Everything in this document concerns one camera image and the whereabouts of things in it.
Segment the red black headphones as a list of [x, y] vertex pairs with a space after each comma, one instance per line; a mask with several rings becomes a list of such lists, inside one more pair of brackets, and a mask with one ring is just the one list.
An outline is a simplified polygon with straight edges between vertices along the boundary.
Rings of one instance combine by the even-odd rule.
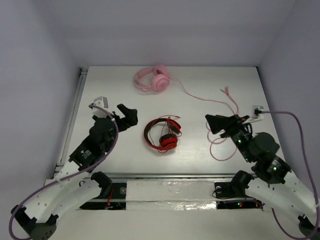
[[[151, 148], [157, 150], [161, 154], [165, 154], [170, 150], [173, 150], [178, 145], [178, 138], [182, 136], [181, 125], [176, 121], [180, 119], [177, 115], [162, 115], [147, 123], [143, 130], [143, 137], [145, 142]], [[158, 124], [163, 124], [158, 145], [152, 139], [152, 128]]]

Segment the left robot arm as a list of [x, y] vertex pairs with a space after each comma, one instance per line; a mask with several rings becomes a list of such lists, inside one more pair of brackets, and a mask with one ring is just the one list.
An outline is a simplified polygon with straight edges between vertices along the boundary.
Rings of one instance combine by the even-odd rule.
[[94, 125], [89, 135], [69, 156], [52, 182], [31, 193], [11, 210], [8, 232], [13, 240], [16, 221], [30, 240], [47, 240], [56, 231], [58, 222], [66, 213], [78, 209], [95, 197], [106, 197], [111, 193], [112, 180], [103, 172], [95, 172], [113, 151], [119, 134], [138, 124], [138, 111], [123, 104], [117, 108], [123, 117], [115, 112], [91, 104], [96, 112]]

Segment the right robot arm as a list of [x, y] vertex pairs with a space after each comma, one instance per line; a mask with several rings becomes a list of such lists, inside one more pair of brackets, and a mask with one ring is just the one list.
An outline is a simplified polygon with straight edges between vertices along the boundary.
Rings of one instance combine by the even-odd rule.
[[239, 170], [231, 181], [215, 184], [212, 196], [218, 200], [249, 197], [292, 220], [298, 220], [298, 229], [304, 240], [320, 238], [320, 199], [315, 182], [309, 190], [279, 156], [280, 145], [266, 132], [253, 134], [249, 116], [205, 116], [212, 134], [231, 139], [252, 172]]

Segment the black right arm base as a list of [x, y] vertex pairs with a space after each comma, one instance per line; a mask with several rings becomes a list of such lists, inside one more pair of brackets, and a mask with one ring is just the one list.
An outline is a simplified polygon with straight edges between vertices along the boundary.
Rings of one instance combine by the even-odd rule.
[[254, 177], [245, 172], [238, 171], [228, 182], [217, 182], [214, 184], [212, 197], [217, 200], [218, 210], [260, 209], [264, 204], [246, 195], [249, 183]]

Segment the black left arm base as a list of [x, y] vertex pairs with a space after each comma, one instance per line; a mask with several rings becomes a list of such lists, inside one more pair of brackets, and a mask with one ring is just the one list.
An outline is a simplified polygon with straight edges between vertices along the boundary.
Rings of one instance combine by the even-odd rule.
[[98, 180], [102, 189], [97, 197], [81, 205], [81, 210], [126, 210], [126, 182], [113, 182], [101, 171], [95, 172], [90, 179]]

